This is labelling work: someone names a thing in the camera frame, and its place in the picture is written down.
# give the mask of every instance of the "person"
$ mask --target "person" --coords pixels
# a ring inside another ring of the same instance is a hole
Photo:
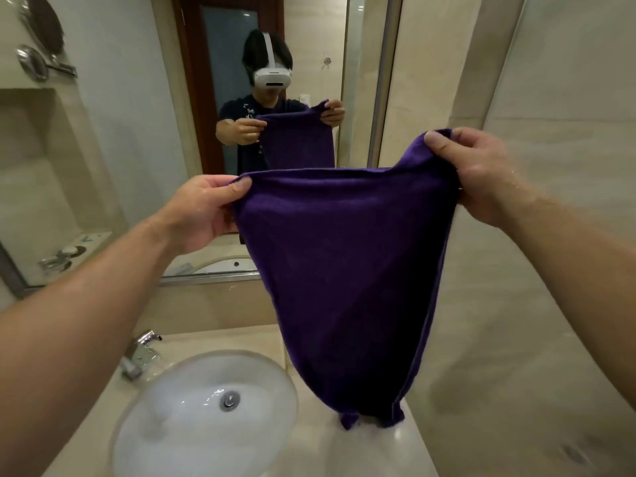
[[[276,34],[270,33],[276,63],[291,70],[294,65],[287,44]],[[216,138],[223,145],[238,144],[238,174],[267,170],[263,149],[258,143],[259,134],[266,129],[267,122],[257,117],[266,114],[302,112],[304,103],[281,96],[281,88],[259,88],[254,85],[254,73],[268,66],[267,49],[263,32],[252,30],[245,40],[243,65],[247,71],[251,93],[243,98],[231,100],[221,107],[216,124]],[[321,114],[323,123],[338,127],[345,117],[342,102],[331,99]]]
[[[427,145],[457,168],[460,203],[521,248],[600,368],[636,408],[636,248],[517,174],[504,143],[457,128]],[[106,386],[139,314],[178,254],[235,229],[251,180],[198,176],[99,257],[0,315],[0,475],[40,475]]]

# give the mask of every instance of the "forearm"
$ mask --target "forearm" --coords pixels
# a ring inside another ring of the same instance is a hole
[[[237,143],[232,129],[233,124],[233,120],[225,119],[219,121],[216,125],[216,138],[223,145],[235,145]]]
[[[0,475],[44,472],[106,386],[175,255],[168,236],[143,222],[0,317]]]
[[[636,409],[636,251],[541,197],[518,207],[505,231],[594,360]]]

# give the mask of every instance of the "black hair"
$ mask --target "black hair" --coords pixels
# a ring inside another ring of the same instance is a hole
[[[276,33],[270,33],[270,39],[272,40],[272,49],[274,50],[274,56],[278,59],[277,61],[282,63],[286,69],[291,70],[294,60],[291,58],[291,52],[287,44]],[[254,86],[254,72],[264,69],[268,64],[267,46],[263,32],[252,30],[247,36],[243,47],[243,66],[247,71],[251,86]]]

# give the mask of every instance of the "metal drain stopper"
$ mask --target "metal drain stopper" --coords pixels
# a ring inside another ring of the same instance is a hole
[[[239,406],[240,394],[234,390],[225,392],[219,400],[219,407],[223,411],[232,411]]]

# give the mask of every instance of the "purple towel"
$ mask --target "purple towel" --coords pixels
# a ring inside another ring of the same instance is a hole
[[[358,415],[402,421],[433,321],[455,169],[419,136],[393,168],[250,176],[235,219],[298,373],[347,429]]]
[[[335,167],[333,129],[320,120],[327,110],[325,103],[327,100],[304,112],[257,117],[267,122],[260,142],[270,169]]]

